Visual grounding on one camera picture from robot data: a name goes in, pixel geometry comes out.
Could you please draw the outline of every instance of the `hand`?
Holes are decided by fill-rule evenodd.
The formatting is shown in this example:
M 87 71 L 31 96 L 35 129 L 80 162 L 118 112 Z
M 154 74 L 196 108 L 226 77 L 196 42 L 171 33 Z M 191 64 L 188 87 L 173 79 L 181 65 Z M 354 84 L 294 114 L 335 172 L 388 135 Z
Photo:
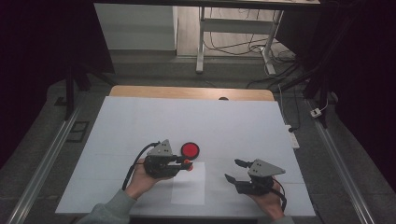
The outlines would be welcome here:
M 274 181 L 273 189 L 280 191 L 280 185 L 276 183 L 276 181 Z M 285 216 L 280 205 L 280 198 L 276 194 L 269 192 L 260 196 L 248 196 L 253 199 L 253 201 L 260 207 L 260 209 L 272 220 L 277 220 Z
M 134 167 L 134 174 L 132 175 L 131 183 L 126 187 L 125 193 L 131 198 L 137 200 L 143 193 L 149 191 L 157 182 L 169 178 L 154 179 L 146 174 L 143 162 L 145 159 L 140 159 Z

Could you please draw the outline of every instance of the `sleeve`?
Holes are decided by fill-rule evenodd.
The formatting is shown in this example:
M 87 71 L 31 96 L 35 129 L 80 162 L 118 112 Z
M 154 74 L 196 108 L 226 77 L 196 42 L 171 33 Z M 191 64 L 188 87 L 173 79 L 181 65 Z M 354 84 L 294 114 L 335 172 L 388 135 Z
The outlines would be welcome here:
M 291 217 L 282 217 L 278 220 L 271 222 L 271 224 L 294 224 L 294 221 Z
M 128 224 L 130 219 L 129 211 L 135 203 L 135 199 L 129 197 L 120 189 L 110 202 L 97 204 L 78 224 Z

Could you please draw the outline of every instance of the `red button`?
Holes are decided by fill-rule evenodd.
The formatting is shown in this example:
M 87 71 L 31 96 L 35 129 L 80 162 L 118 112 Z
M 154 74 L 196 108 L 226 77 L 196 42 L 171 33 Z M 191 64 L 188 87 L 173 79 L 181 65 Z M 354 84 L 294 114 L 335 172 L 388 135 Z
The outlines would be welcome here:
M 199 147 L 192 142 L 186 143 L 181 147 L 181 155 L 192 161 L 198 157 Z

